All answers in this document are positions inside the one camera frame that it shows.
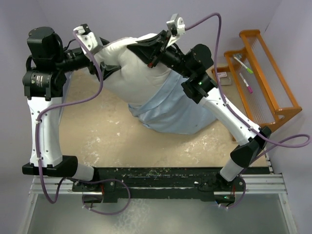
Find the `white pillow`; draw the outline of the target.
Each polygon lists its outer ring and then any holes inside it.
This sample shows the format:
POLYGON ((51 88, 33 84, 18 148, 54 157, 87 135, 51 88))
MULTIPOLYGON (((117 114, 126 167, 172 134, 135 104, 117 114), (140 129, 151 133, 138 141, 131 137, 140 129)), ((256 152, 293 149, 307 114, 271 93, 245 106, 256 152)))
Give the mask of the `white pillow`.
POLYGON ((163 64, 149 68, 127 45, 154 37, 149 33, 139 38, 125 37, 105 45, 95 54, 98 63, 120 66, 103 82, 104 88, 118 96, 131 106, 142 106, 148 102, 162 87, 171 69, 163 64))

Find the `light blue pillowcase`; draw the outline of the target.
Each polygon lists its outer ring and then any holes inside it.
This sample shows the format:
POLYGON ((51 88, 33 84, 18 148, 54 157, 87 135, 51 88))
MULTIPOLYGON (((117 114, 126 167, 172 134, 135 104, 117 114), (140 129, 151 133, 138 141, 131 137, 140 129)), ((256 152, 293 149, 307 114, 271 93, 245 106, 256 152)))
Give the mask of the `light blue pillowcase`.
POLYGON ((158 92, 141 106, 128 105, 143 126, 160 133, 192 135, 212 124, 215 115, 188 98, 184 78, 171 71, 158 92))

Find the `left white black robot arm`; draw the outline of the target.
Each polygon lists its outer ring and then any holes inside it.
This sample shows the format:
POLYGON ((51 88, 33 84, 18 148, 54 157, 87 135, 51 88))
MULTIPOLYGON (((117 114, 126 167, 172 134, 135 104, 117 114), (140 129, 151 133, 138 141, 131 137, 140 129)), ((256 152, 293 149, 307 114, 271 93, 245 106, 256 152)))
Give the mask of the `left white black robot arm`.
POLYGON ((107 41, 97 37, 87 24, 73 31, 79 47, 64 47, 51 27, 38 27, 29 32, 27 45, 30 56, 22 79, 24 95, 31 114, 32 153, 22 172, 32 176, 70 177, 83 180, 89 191, 100 187, 95 170, 78 162, 75 156, 62 154, 59 143, 59 122, 65 106, 66 74, 88 68, 99 80, 104 80, 117 66, 106 66, 98 57, 107 41))

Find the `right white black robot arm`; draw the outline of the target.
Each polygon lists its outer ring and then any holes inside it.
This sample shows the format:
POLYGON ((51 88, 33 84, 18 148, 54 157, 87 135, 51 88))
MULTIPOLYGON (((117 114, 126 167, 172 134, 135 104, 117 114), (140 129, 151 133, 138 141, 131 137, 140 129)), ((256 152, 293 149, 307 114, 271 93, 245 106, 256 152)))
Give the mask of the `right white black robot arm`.
POLYGON ((264 149, 271 135, 269 127, 260 127, 238 110, 223 94, 218 84, 207 74, 207 69, 213 66, 210 49, 204 44, 197 44, 183 54, 175 44, 177 38, 168 32, 159 34, 127 45, 149 68, 159 63, 170 68, 171 75, 163 87, 145 105, 130 107, 134 116, 138 117, 147 127, 164 130, 173 123, 174 117, 169 114, 178 107, 164 98, 156 103, 156 98, 169 91, 169 82, 176 78, 181 81, 185 95, 201 105, 210 115, 217 118, 236 139, 238 146, 231 152, 227 164, 220 170, 217 186, 223 191, 234 185, 234 179, 255 160, 264 149))

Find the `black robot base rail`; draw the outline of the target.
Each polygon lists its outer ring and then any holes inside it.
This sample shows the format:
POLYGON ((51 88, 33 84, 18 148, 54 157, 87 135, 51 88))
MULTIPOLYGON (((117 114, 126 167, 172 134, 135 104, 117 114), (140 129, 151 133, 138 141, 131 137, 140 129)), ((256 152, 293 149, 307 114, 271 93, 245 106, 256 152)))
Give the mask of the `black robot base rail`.
POLYGON ((219 175, 219 167, 160 167, 96 169, 95 181, 100 184, 75 182, 74 192, 99 193, 103 202, 132 199, 199 199, 233 203, 235 193, 244 192, 246 185, 237 176, 227 182, 219 175))

